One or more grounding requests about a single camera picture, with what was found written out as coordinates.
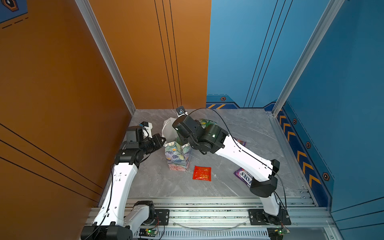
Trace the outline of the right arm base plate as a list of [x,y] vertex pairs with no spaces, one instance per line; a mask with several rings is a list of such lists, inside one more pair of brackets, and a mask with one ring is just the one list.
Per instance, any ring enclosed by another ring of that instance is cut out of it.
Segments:
[[249,219],[252,226],[258,225],[273,225],[289,226],[292,224],[291,218],[286,209],[280,209],[277,216],[269,215],[262,209],[250,209],[248,210]]

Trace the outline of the aluminium corner post right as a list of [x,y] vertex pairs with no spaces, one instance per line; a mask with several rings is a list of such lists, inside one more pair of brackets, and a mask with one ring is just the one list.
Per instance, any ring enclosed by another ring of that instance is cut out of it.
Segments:
[[276,104],[272,110],[272,115],[274,117],[277,117],[280,110],[282,110],[284,103],[300,79],[302,73],[310,62],[313,54],[327,33],[329,27],[331,26],[344,2],[344,0],[331,0],[328,2],[327,7],[325,8],[299,60],[297,61],[290,77],[288,78],[281,94],[279,95],[279,98],[276,101]]

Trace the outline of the purple Fox's berries candy bag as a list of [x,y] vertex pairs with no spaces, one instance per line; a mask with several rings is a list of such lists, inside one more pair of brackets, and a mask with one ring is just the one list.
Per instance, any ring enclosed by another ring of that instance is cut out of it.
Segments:
[[234,175],[245,183],[249,188],[251,187],[253,176],[243,168],[240,168],[234,172]]

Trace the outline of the floral paper gift bag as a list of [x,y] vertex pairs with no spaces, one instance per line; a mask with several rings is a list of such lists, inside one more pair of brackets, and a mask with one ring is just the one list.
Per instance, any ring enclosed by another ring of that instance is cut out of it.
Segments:
[[162,137],[166,139],[165,156],[170,170],[185,172],[190,165],[192,148],[189,143],[182,144],[177,131],[172,127],[175,120],[175,118],[169,118],[163,124]]

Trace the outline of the red snack packet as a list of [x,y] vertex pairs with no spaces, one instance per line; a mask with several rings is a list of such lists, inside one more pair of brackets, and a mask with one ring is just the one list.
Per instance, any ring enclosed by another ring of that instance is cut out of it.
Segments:
[[212,181],[212,168],[195,166],[193,180]]

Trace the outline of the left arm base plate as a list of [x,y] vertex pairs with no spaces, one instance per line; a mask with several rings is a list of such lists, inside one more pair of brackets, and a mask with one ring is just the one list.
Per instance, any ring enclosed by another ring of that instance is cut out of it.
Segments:
[[167,226],[170,219],[169,209],[155,209],[155,215],[142,223],[142,226]]

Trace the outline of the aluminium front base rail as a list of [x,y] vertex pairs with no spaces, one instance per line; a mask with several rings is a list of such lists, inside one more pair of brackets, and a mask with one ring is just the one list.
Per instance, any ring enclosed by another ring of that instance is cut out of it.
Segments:
[[[157,240],[267,240],[273,226],[250,215],[262,210],[253,197],[151,198],[157,210],[168,210],[168,225],[158,228]],[[285,240],[341,240],[327,208],[319,207],[308,192],[287,199]]]

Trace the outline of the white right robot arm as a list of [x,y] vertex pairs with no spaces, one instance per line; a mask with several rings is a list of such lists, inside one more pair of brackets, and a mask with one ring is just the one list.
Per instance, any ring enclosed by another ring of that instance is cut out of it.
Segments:
[[251,174],[250,191],[263,204],[263,215],[267,224],[280,225],[284,220],[283,205],[274,193],[278,186],[277,172],[280,162],[266,160],[240,145],[232,135],[218,125],[203,128],[199,121],[188,115],[179,116],[173,128],[183,141],[202,154],[212,153],[237,164]]

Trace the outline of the right circuit board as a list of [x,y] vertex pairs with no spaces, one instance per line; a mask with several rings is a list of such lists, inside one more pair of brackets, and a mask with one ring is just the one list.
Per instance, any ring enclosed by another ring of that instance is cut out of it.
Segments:
[[291,231],[287,228],[267,229],[267,230],[268,230],[268,236],[271,240],[283,240],[285,235],[291,233]]

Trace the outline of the aluminium corner post left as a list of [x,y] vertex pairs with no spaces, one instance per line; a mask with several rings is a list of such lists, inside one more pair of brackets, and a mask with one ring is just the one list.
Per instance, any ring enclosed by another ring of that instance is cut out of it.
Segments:
[[103,31],[100,27],[100,24],[97,20],[97,17],[92,9],[92,6],[89,1],[86,0],[75,0],[83,19],[85,20],[88,29],[104,59],[105,64],[107,65],[111,76],[113,77],[115,84],[130,112],[133,116],[136,107],[132,100],[132,97],[128,91],[128,88],[125,84],[123,76],[119,70],[119,67],[114,59],[114,56],[111,52],[111,49],[107,43],[107,40],[103,34]]

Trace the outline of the aluminium table edge rail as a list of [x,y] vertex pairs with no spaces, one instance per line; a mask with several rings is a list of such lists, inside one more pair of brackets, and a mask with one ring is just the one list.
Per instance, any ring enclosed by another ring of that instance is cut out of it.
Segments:
[[294,177],[295,182],[298,185],[297,192],[301,193],[301,191],[307,191],[307,193],[310,195],[313,205],[315,207],[318,207],[319,204],[310,189],[309,184],[307,183],[307,180],[305,179],[305,176],[299,166],[299,163],[297,162],[297,159],[291,149],[291,146],[285,136],[285,133],[283,132],[283,129],[281,128],[281,125],[279,124],[279,121],[277,118],[273,115],[271,111],[266,111],[266,115],[271,123],[272,129],[274,130],[274,133],[276,135],[277,141],[281,147],[281,150],[283,152],[283,155],[287,161],[287,164],[290,169],[291,176]]

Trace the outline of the green lime candy bag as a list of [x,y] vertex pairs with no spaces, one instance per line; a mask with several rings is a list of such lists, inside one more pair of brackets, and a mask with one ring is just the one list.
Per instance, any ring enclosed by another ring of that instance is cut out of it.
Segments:
[[202,128],[205,129],[206,127],[208,127],[210,125],[217,125],[218,123],[215,121],[207,120],[207,119],[200,119],[200,124],[201,124]]

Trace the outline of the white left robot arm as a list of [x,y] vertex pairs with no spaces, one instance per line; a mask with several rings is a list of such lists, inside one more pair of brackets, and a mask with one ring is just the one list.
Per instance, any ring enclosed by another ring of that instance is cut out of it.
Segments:
[[129,191],[145,155],[161,149],[166,138],[160,134],[152,137],[128,137],[115,158],[111,170],[111,185],[105,201],[91,226],[81,232],[82,240],[132,240],[134,233],[147,221],[155,218],[152,201],[139,201],[128,214],[125,208]]

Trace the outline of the aluminium corner post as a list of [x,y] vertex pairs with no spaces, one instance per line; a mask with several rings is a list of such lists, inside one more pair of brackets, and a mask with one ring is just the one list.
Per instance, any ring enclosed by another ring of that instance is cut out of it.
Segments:
[[272,115],[274,117],[277,117],[280,110],[282,110],[284,103],[300,79],[302,73],[310,62],[313,54],[327,33],[329,27],[331,26],[344,2],[344,0],[331,0],[328,2],[327,7],[325,8],[299,60],[297,61],[290,77],[288,78],[281,94],[279,95],[279,98],[276,101],[276,104],[272,110]]
[[114,59],[114,56],[111,52],[111,49],[107,43],[107,40],[103,34],[103,31],[100,27],[100,24],[97,20],[97,17],[92,9],[92,6],[89,1],[86,0],[75,0],[83,19],[85,20],[88,29],[104,59],[105,64],[107,65],[111,76],[113,77],[115,84],[130,112],[133,116],[136,107],[132,100],[132,97],[128,91],[128,88],[125,84],[123,76],[119,70],[119,67]]

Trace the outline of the left green circuit board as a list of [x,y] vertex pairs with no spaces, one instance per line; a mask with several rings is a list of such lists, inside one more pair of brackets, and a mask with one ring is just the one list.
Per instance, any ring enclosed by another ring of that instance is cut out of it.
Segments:
[[159,230],[157,228],[153,229],[140,229],[139,230],[139,238],[155,238],[159,234]]

